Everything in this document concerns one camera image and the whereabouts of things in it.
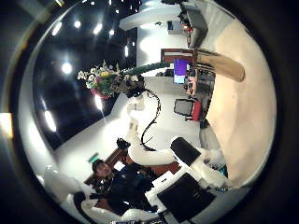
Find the ceiling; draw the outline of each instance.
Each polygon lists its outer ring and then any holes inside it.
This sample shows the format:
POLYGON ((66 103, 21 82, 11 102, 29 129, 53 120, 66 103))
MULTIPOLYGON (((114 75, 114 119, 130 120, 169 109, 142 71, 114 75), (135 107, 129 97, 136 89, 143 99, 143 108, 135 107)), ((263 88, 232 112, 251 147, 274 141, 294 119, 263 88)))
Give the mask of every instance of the ceiling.
POLYGON ((53 149, 110 113, 118 95, 102 102, 100 111, 77 75, 103 60, 114 67, 118 63, 121 69, 135 66, 136 45, 132 43, 137 40, 136 28, 124 32, 118 25, 138 10, 139 1, 134 0, 112 0, 111 4, 108 0, 80 1, 53 24, 37 56, 33 79, 36 118, 53 149), (59 22, 61 27, 55 34, 59 22), (99 23, 102 29, 96 34, 99 23), (125 46, 129 47, 127 57, 125 46), (55 130, 46 120, 46 111, 55 130))

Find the person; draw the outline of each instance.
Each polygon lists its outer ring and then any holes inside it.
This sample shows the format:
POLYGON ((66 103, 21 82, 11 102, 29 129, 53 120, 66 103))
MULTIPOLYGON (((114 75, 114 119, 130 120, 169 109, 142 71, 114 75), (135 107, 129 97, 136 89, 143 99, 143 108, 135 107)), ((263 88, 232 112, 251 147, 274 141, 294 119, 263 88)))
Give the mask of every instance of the person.
POLYGON ((98 193, 116 214, 121 216, 130 208, 155 212, 145 192, 153 188, 151 181, 156 176, 145 174, 141 165, 132 162, 117 171, 104 161, 97 160, 93 162, 93 172, 103 180, 103 187, 98 193))

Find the computer monitor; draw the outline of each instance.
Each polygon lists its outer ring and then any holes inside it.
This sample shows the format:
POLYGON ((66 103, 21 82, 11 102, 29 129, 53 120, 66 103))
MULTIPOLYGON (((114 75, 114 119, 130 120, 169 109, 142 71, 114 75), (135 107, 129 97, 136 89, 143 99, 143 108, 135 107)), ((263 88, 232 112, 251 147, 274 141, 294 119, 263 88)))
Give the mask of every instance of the computer monitor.
POLYGON ((187 72, 186 60, 175 59, 174 60, 174 82, 177 84, 183 84, 187 72))

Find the chair backrest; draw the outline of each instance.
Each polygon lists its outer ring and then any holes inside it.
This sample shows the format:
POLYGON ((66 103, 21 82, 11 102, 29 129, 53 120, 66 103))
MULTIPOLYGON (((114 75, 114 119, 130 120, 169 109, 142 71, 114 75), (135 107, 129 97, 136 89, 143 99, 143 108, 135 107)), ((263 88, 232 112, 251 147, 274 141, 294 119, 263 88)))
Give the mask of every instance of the chair backrest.
POLYGON ((194 100, 176 99, 174 112, 182 116, 190 117, 192 115, 194 100))
POLYGON ((193 99, 176 99, 174 112, 197 121, 200 119, 201 103, 193 99))

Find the white wall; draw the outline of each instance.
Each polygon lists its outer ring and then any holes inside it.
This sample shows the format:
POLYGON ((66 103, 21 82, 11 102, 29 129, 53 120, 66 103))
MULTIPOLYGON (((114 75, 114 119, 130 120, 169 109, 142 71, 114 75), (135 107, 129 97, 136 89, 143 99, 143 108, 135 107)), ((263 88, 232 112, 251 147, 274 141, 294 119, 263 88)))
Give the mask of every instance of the white wall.
MULTIPOLYGON (((199 146, 199 124, 197 122, 186 122, 184 117, 173 112, 174 102, 183 90, 181 86, 173 84, 171 77, 147 77, 147 87, 155 91, 160 97, 162 112, 153 124, 145 140, 153 138, 147 143, 148 146, 163 149, 170 146, 170 139, 175 135, 185 137, 189 142, 199 146)), ((154 118, 157 102, 147 97, 144 93, 146 109, 133 112, 139 120, 138 133, 143 133, 145 127, 154 118)), ((66 175, 73 176, 77 180, 84 181, 91 173, 91 165, 87 160, 95 152, 99 153, 101 159, 107 158, 117 147, 118 137, 124 137, 129 127, 129 117, 126 113, 126 106, 134 101, 121 94, 113 110, 105 120, 101 119, 94 125, 77 134, 55 151, 60 171, 66 175)))
MULTIPOLYGON (((164 7, 158 0, 144 1, 140 11, 164 7)), ((161 26, 153 23, 137 27, 137 45, 136 45, 136 64, 144 65, 148 63, 157 63, 161 59, 161 49, 186 49, 187 39, 185 35, 169 35, 167 32, 167 22, 164 21, 161 26)), ((145 73, 144 76, 155 76, 158 72, 165 69, 157 69, 145 73)))

